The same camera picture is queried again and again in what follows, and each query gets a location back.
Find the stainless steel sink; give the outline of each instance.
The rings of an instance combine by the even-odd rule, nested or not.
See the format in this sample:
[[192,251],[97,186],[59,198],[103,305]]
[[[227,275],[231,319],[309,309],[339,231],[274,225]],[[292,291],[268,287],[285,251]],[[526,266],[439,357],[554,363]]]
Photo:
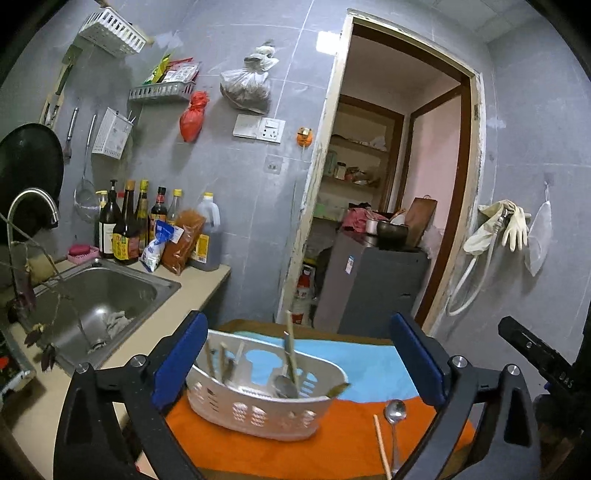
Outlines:
[[[101,366],[181,286],[175,281],[98,259],[61,275],[64,282],[50,280],[48,284],[67,292],[72,300],[61,300],[53,327],[49,324],[54,317],[57,293],[45,286],[35,288],[37,308],[23,324],[27,331],[36,323],[47,325],[37,345],[43,348],[53,343],[57,363],[69,375],[82,362],[95,368]],[[111,339],[105,320],[117,312],[125,312],[131,322]]]

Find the chopstick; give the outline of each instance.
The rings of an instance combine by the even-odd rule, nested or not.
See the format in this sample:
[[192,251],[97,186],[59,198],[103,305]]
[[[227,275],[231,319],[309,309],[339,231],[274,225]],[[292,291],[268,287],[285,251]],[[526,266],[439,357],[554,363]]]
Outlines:
[[388,463],[388,457],[386,457],[386,451],[384,450],[384,441],[382,440],[382,430],[379,428],[378,416],[374,415],[374,426],[375,434],[378,436],[379,455],[382,458],[382,466],[384,472],[386,472],[386,479],[392,480],[392,470],[390,470],[390,464]]

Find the hanging plastic bag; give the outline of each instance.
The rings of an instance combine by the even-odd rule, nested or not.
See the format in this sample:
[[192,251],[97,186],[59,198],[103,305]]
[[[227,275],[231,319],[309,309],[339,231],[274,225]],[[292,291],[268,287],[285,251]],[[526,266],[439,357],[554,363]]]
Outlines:
[[552,240],[552,209],[546,184],[546,201],[536,213],[528,235],[528,250],[524,255],[524,262],[532,277],[542,268],[542,264],[550,249]]
[[273,58],[275,48],[269,44],[255,49],[244,59],[244,67],[220,74],[220,90],[232,105],[256,113],[268,113],[271,107],[269,69],[279,60]]
[[194,142],[197,140],[201,127],[203,126],[204,111],[208,101],[207,92],[193,92],[191,95],[191,103],[178,121],[181,136],[185,142]]

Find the screw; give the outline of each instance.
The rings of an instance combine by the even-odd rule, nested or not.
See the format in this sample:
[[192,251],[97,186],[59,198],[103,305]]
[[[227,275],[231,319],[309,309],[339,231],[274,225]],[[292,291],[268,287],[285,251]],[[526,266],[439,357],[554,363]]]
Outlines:
[[456,355],[452,358],[452,363],[458,368],[464,368],[468,364],[468,360],[466,360],[461,355]]
[[142,365],[144,365],[146,363],[146,357],[145,357],[145,355],[135,355],[134,357],[131,358],[129,363],[131,364],[132,367],[136,367],[136,368],[141,367]]
[[519,370],[519,367],[517,365],[507,365],[507,371],[511,375],[519,375],[521,373],[521,370]]
[[76,367],[76,371],[80,374],[83,374],[83,373],[87,372],[89,368],[90,368],[90,364],[87,362],[84,362],[82,364],[78,364],[78,366]]

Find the orange cloth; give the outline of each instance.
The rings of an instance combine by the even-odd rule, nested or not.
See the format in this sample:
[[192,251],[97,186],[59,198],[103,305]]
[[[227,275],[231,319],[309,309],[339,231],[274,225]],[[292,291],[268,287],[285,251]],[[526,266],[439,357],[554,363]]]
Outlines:
[[[434,408],[420,397],[405,403],[407,419],[396,429],[403,460],[435,415]],[[334,400],[316,433],[300,442],[263,439],[209,423],[191,410],[186,394],[171,410],[167,422],[199,468],[285,480],[340,480],[384,473],[373,420],[373,414],[377,414],[390,460],[392,430],[382,414],[384,406],[382,402]],[[456,450],[468,445],[474,432],[466,423]]]

